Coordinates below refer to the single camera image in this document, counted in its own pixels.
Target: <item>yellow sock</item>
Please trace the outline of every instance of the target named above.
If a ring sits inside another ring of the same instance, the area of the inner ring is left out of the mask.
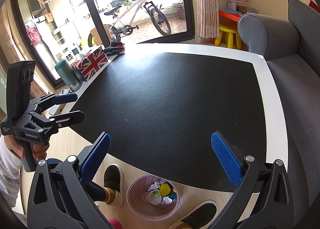
[[[116,191],[113,188],[109,187],[103,187],[103,189],[106,193],[106,199],[104,200],[104,202],[110,204],[116,197]]]
[[[187,223],[183,223],[181,225],[179,225],[178,227],[176,227],[175,229],[192,229],[191,225],[187,224]]]

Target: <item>beige curtain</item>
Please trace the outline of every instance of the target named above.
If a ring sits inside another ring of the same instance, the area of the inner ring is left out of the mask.
[[[25,60],[12,38],[6,3],[4,3],[0,9],[0,35],[6,43],[6,47],[8,48],[12,61],[17,62]],[[41,88],[41,86],[39,86],[39,78],[34,75],[34,80],[31,82],[31,96],[36,98],[46,94],[47,93]]]
[[[201,38],[219,37],[218,0],[197,0],[198,35]]]

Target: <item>union jack tissue box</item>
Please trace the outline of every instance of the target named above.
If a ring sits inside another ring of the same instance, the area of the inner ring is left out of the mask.
[[[92,47],[91,51],[71,67],[81,81],[89,81],[108,62],[101,46]]]

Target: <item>yellow round object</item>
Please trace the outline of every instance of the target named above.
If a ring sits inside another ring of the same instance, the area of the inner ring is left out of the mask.
[[[171,188],[168,183],[164,183],[159,188],[160,195],[167,196],[171,192]]]

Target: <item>hand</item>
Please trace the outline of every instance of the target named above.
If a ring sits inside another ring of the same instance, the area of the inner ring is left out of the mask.
[[[13,153],[18,155],[20,158],[25,156],[25,151],[23,147],[17,142],[13,135],[4,136],[4,143]],[[37,161],[44,160],[47,157],[47,149],[49,148],[49,144],[47,146],[34,144],[32,149],[33,157],[37,159]]]

